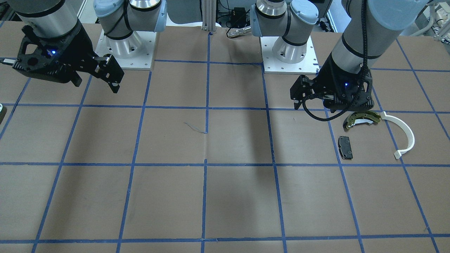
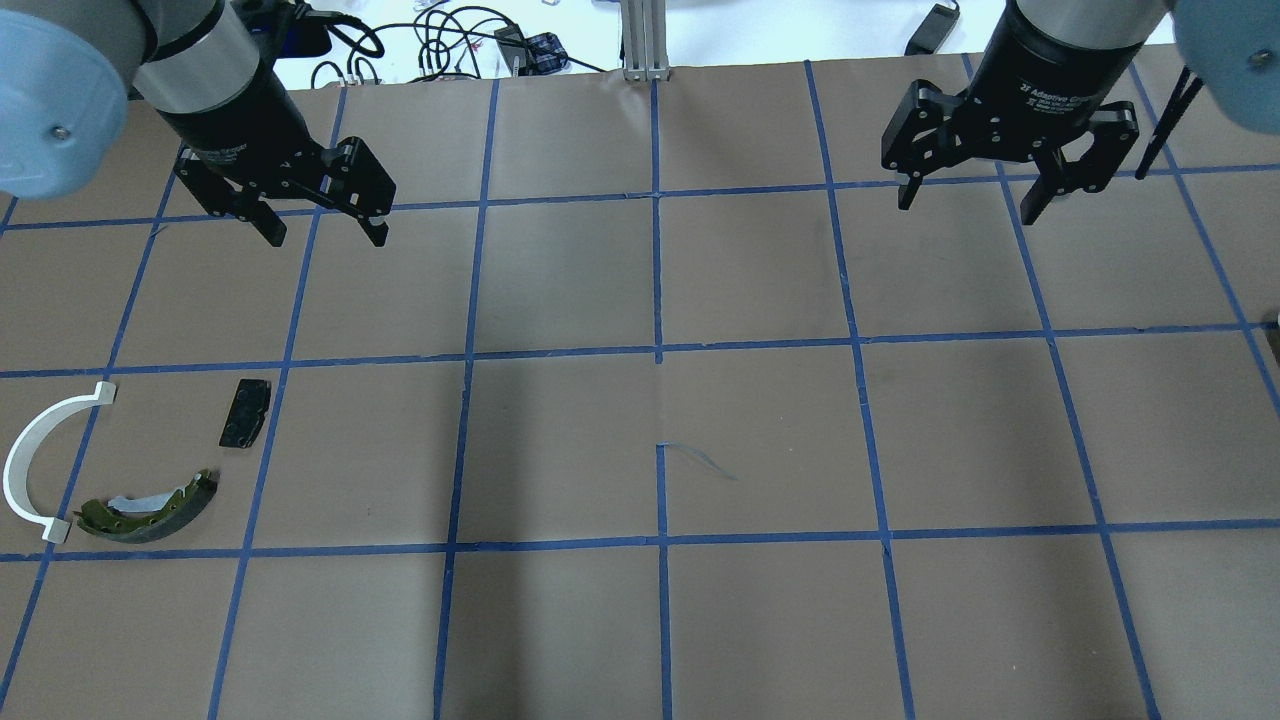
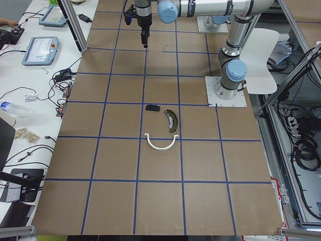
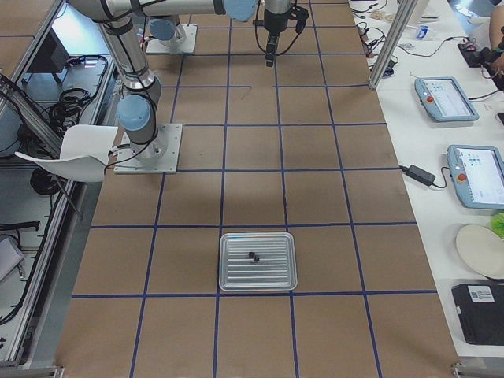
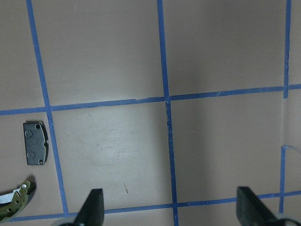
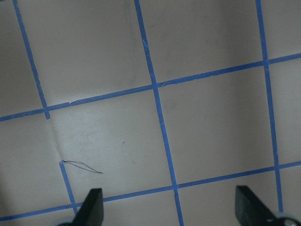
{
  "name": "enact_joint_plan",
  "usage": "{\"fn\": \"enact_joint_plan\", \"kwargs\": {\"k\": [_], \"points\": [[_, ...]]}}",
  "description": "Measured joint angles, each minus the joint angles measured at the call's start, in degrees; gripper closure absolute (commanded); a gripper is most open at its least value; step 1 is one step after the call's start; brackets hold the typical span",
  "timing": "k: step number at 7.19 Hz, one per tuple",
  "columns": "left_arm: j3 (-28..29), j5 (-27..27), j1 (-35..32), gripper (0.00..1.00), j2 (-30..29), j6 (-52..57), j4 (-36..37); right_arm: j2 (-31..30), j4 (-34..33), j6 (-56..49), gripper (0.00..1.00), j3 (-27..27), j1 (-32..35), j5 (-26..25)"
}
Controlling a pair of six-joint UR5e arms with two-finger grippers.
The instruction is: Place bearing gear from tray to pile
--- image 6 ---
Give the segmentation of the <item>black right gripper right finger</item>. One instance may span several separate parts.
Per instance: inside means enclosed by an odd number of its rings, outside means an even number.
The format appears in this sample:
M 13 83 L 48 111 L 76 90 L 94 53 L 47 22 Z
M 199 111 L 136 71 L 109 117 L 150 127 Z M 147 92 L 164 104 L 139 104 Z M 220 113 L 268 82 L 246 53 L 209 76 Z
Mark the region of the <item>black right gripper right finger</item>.
M 236 186 L 236 218 L 241 226 L 282 225 L 248 186 Z

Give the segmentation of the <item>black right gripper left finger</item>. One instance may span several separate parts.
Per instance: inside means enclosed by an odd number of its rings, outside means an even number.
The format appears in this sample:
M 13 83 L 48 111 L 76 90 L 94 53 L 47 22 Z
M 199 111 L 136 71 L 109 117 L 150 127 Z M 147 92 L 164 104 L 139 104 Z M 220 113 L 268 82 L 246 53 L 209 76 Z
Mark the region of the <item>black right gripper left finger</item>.
M 89 191 L 71 226 L 101 226 L 104 219 L 103 193 L 101 188 Z

